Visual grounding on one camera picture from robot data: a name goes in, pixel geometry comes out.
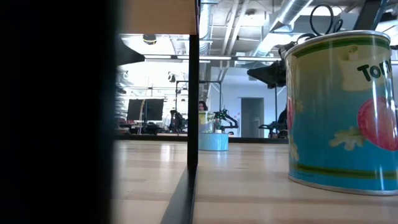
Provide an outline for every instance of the white wall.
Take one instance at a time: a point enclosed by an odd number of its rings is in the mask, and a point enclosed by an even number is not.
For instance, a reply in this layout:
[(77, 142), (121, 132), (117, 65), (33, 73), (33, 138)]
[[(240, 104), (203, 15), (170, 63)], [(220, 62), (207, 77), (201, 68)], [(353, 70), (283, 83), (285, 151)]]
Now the white wall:
[[(240, 120), (241, 113), (241, 98), (263, 98), (264, 99), (264, 124), (270, 124), (275, 121), (275, 90), (267, 89), (264, 85), (222, 85), (223, 92), (223, 104), (222, 108), (229, 111), (231, 117), (236, 116), (236, 120)], [(277, 109), (279, 114), (286, 107), (286, 88), (284, 88), (277, 97)], [(209, 110), (218, 111), (219, 110), (219, 93), (211, 87), (210, 90), (210, 100), (209, 100)], [(237, 135), (237, 129), (229, 129), (228, 131), (233, 131)], [(264, 137), (268, 137), (268, 131), (264, 131)]]

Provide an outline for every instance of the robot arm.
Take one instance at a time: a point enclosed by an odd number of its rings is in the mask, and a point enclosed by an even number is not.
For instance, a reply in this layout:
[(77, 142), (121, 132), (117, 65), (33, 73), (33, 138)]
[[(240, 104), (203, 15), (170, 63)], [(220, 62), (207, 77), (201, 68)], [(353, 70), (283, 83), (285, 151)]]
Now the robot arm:
[(235, 119), (233, 119), (227, 112), (228, 110), (226, 109), (223, 109), (222, 111), (219, 112), (215, 112), (216, 119), (220, 119), (229, 123), (229, 126), (221, 126), (221, 130), (224, 131), (226, 128), (239, 128), (238, 122)]
[[(388, 0), (365, 0), (364, 4), (361, 8), (361, 12), (359, 13), (358, 19), (354, 25), (353, 30), (375, 30), (377, 25), (379, 24), (380, 20), (382, 19), (382, 16), (384, 14), (384, 10), (386, 6), (388, 5)], [(331, 12), (331, 17), (333, 18), (333, 11), (330, 6), (326, 6), (330, 12)], [(342, 20), (338, 20), (336, 25), (339, 25), (338, 29), (334, 29), (333, 32), (338, 32), (339, 29), (341, 28), (343, 24)], [(286, 64), (284, 61), (286, 52), (290, 50), (292, 47), (298, 44), (299, 39), (305, 38), (305, 40), (312, 39), (314, 37), (320, 36), (319, 34), (313, 27), (312, 31), (314, 34), (307, 33), (301, 35), (297, 41), (291, 42), (285, 45), (281, 45), (279, 47), (278, 53), (281, 58), (281, 60), (278, 60), (270, 66), (266, 67), (260, 67), (260, 68), (253, 68), (248, 70), (248, 75), (250, 77), (256, 78), (268, 85), (268, 88), (275, 88), (275, 87), (283, 87), (286, 85)], [(397, 50), (398, 46), (391, 46), (392, 50)]]
[(282, 131), (285, 131), (285, 134), (287, 132), (287, 108), (283, 110), (278, 118), (278, 121), (275, 122), (273, 121), (271, 124), (262, 124), (259, 126), (259, 129), (268, 129), (269, 134), (272, 134), (274, 132), (274, 129), (276, 130), (276, 133), (281, 133)]
[(170, 119), (170, 126), (169, 130), (180, 133), (186, 128), (187, 120), (182, 117), (182, 115), (176, 111), (171, 110), (171, 119)]

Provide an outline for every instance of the person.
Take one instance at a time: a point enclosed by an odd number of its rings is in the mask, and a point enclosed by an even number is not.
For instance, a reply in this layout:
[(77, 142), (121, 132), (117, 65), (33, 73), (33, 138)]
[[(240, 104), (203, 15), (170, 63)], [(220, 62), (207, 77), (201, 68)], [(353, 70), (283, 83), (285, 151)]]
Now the person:
[(204, 102), (203, 100), (199, 101), (199, 110), (200, 111), (207, 111), (206, 102)]
[(283, 110), (278, 118), (278, 124), (285, 124), (287, 122), (287, 105), (285, 107), (285, 110)]

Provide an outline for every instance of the ceiling light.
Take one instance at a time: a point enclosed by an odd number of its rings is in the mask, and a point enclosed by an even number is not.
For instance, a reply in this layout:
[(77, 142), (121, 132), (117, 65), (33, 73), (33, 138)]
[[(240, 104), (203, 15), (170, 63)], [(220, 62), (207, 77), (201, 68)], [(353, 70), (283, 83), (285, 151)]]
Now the ceiling light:
[(142, 39), (147, 45), (155, 45), (157, 42), (155, 34), (144, 34)]
[(149, 59), (170, 59), (170, 55), (145, 55), (145, 58)]
[(200, 60), (231, 60), (231, 57), (226, 56), (199, 56)]
[(280, 60), (280, 58), (277, 57), (238, 57), (237, 60), (244, 60), (244, 61), (257, 61), (257, 62), (275, 62)]
[[(188, 63), (189, 60), (182, 60), (183, 63)], [(210, 63), (210, 60), (199, 60), (199, 63)]]
[(169, 72), (168, 80), (170, 83), (175, 83), (175, 75), (173, 73)]

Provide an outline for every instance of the exposed duct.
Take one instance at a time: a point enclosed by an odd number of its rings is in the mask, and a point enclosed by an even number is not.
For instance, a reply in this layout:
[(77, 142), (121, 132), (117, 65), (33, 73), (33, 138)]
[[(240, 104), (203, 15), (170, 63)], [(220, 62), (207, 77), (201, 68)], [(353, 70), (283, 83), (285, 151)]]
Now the exposed duct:
[(266, 24), (262, 27), (262, 42), (257, 46), (251, 54), (252, 57), (265, 57), (275, 43), (267, 41), (270, 31), (276, 30), (283, 26), (290, 25), (296, 21), (300, 13), (305, 9), (312, 0), (284, 0), (280, 9), (267, 16)]
[(224, 53), (225, 53), (226, 46), (228, 44), (228, 39), (229, 39), (229, 36), (231, 35), (231, 31), (234, 26), (236, 11), (238, 11), (238, 5), (239, 5), (239, 0), (234, 0), (233, 5), (232, 5), (232, 10), (231, 10), (231, 16), (229, 17), (228, 26), (226, 28), (226, 32), (225, 32), (225, 36), (224, 36), (224, 42), (223, 42), (223, 48), (221, 49), (221, 55), (224, 55)]
[[(210, 39), (210, 26), (211, 26), (211, 4), (201, 4), (200, 6), (200, 20), (199, 20), (199, 39), (209, 40)], [(210, 43), (207, 41), (200, 41), (199, 43), (199, 54), (208, 55), (210, 51)], [(211, 71), (208, 68), (207, 63), (199, 64), (199, 80), (210, 80)], [(206, 83), (199, 85), (199, 99), (207, 100), (207, 91), (210, 85)]]
[(239, 30), (242, 26), (243, 18), (246, 15), (246, 9), (248, 8), (249, 3), (250, 3), (250, 0), (243, 1), (241, 13), (239, 15), (238, 21), (236, 22), (234, 32), (232, 33), (231, 43), (229, 43), (229, 46), (228, 46), (228, 51), (226, 53), (227, 55), (231, 55), (232, 48), (234, 47), (235, 40), (238, 37)]
[[(200, 6), (200, 21), (199, 21), (199, 39), (210, 39), (211, 26), (211, 4), (202, 4)], [(201, 41), (199, 43), (200, 55), (207, 55), (209, 53), (210, 43)]]

